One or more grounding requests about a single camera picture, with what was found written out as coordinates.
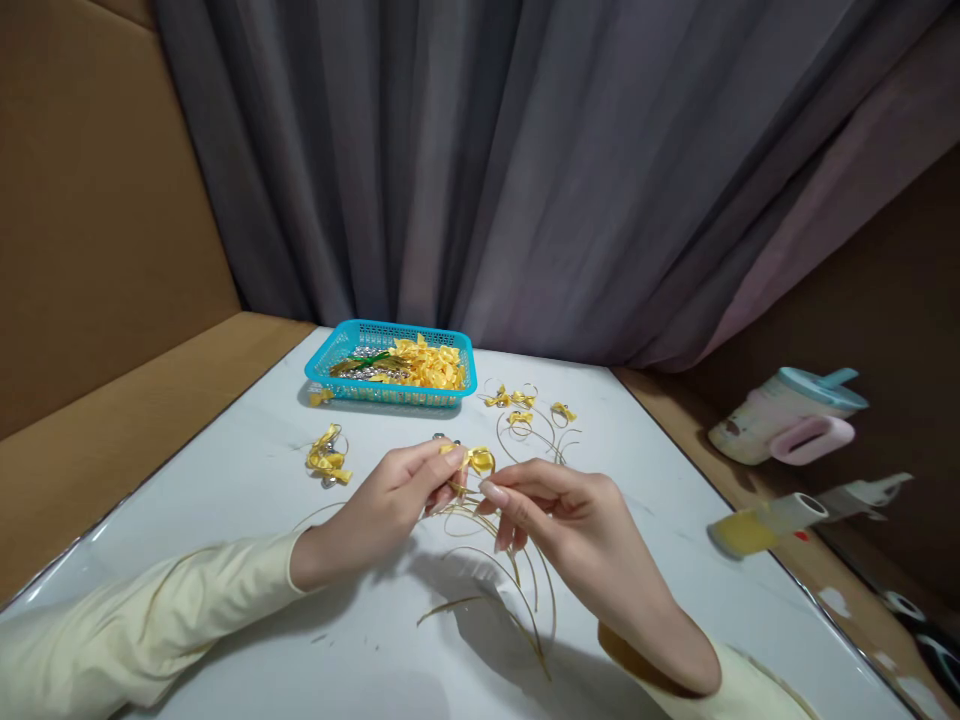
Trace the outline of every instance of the pale yellow sleeve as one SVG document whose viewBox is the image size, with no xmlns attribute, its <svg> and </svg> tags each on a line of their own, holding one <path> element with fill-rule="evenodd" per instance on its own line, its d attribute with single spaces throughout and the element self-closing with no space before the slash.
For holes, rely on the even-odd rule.
<svg viewBox="0 0 960 720">
<path fill-rule="evenodd" d="M 712 639 L 721 681 L 720 689 L 709 697 L 685 692 L 602 624 L 599 639 L 607 654 L 673 720 L 817 720 L 809 705 L 766 668 Z"/>
<path fill-rule="evenodd" d="M 219 638 L 303 596 L 290 581 L 300 534 L 198 550 L 0 622 L 0 717 L 102 720 L 156 703 Z"/>
</svg>

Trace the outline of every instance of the yellow ribbon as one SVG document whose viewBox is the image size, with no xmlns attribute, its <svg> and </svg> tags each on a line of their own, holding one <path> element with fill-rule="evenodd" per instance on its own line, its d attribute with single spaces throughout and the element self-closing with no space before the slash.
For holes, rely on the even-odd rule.
<svg viewBox="0 0 960 720">
<path fill-rule="evenodd" d="M 334 478 L 346 485 L 353 477 L 353 472 L 343 469 L 344 458 L 341 453 L 331 452 L 326 448 L 327 443 L 333 442 L 340 435 L 340 430 L 339 425 L 331 423 L 330 428 L 307 453 L 307 467 L 326 478 Z"/>
<path fill-rule="evenodd" d="M 324 403 L 332 399 L 333 390 L 330 388 L 323 388 L 318 393 L 310 393 L 310 407 L 317 407 L 320 405 L 320 403 Z"/>
<path fill-rule="evenodd" d="M 498 403 L 503 403 L 503 407 L 510 407 L 510 396 L 507 395 L 507 389 L 501 385 L 500 390 L 497 391 L 494 397 L 487 398 L 483 402 L 486 403 L 487 407 L 493 407 Z"/>
<path fill-rule="evenodd" d="M 533 401 L 537 399 L 536 395 L 524 395 L 519 390 L 514 390 L 511 399 L 517 405 L 526 405 L 527 407 L 533 407 Z"/>
<path fill-rule="evenodd" d="M 553 405 L 550 406 L 550 410 L 557 413 L 558 415 L 563 415 L 567 419 L 567 422 L 573 422 L 574 420 L 577 419 L 577 416 L 572 412 L 570 412 L 567 406 L 564 405 L 563 403 L 558 403 L 558 402 L 554 403 Z"/>
<path fill-rule="evenodd" d="M 530 425 L 533 423 L 533 413 L 512 412 L 510 413 L 510 417 L 507 418 L 507 421 L 511 425 L 518 422 L 525 422 L 527 425 Z"/>
<path fill-rule="evenodd" d="M 460 446 L 455 443 L 442 445 L 440 447 L 440 454 L 446 455 L 458 447 Z M 489 448 L 483 446 L 470 448 L 463 454 L 463 462 L 460 463 L 460 469 L 463 470 L 467 465 L 476 470 L 477 474 L 481 476 L 485 472 L 495 473 L 497 471 L 497 461 L 494 459 L 493 453 L 490 452 Z"/>
<path fill-rule="evenodd" d="M 433 347 L 427 344 L 420 333 L 417 333 L 416 342 L 401 338 L 394 339 L 393 344 L 396 347 L 387 348 L 387 352 L 407 362 L 409 377 L 394 380 L 385 375 L 376 375 L 370 378 L 371 382 L 441 390 L 463 390 L 466 386 L 467 369 L 460 364 L 459 348 L 446 345 Z"/>
</svg>

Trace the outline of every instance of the wall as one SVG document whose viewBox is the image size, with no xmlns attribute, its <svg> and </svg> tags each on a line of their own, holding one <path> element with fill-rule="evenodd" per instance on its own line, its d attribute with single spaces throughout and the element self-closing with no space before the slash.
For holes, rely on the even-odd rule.
<svg viewBox="0 0 960 720">
<path fill-rule="evenodd" d="M 146 0 L 0 2 L 0 439 L 239 309 Z"/>
<path fill-rule="evenodd" d="M 898 471 L 917 480 L 886 523 L 853 529 L 960 609 L 960 147 L 697 367 L 678 376 L 720 410 L 781 365 L 853 367 L 872 407 L 857 439 L 797 468 L 814 491 Z"/>
</svg>

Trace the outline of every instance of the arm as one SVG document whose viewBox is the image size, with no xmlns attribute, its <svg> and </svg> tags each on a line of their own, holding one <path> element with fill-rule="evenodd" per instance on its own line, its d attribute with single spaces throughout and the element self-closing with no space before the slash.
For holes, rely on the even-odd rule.
<svg viewBox="0 0 960 720">
<path fill-rule="evenodd" d="M 153 705 L 218 639 L 362 572 L 425 505 L 449 502 L 462 451 L 440 456 L 444 442 L 388 453 L 324 525 L 197 550 L 0 622 L 0 717 L 100 719 Z"/>
<path fill-rule="evenodd" d="M 610 478 L 533 460 L 480 490 L 478 511 L 501 511 L 495 550 L 519 550 L 532 537 L 600 620 L 604 650 L 671 717 L 809 720 L 775 679 L 714 645 L 683 612 Z"/>
<path fill-rule="evenodd" d="M 288 572 L 299 535 L 198 550 L 0 624 L 0 716 L 154 704 L 216 640 L 303 595 Z"/>
</svg>

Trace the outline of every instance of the blue basket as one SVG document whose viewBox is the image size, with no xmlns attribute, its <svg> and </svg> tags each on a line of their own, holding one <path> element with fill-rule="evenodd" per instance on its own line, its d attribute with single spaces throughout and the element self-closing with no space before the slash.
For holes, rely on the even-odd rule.
<svg viewBox="0 0 960 720">
<path fill-rule="evenodd" d="M 350 355 L 358 346 L 372 348 L 394 347 L 394 338 L 417 341 L 423 335 L 428 345 L 454 347 L 460 350 L 460 363 L 466 368 L 466 387 L 463 390 L 438 390 L 406 385 L 384 385 L 364 380 L 330 377 L 330 368 Z M 347 320 L 320 346 L 303 369 L 313 381 L 310 393 L 329 388 L 335 397 L 346 400 L 396 403 L 400 405 L 430 405 L 451 407 L 477 389 L 477 370 L 473 360 L 473 343 L 463 333 L 453 330 L 434 330 L 413 325 L 396 325 L 372 320 Z"/>
</svg>

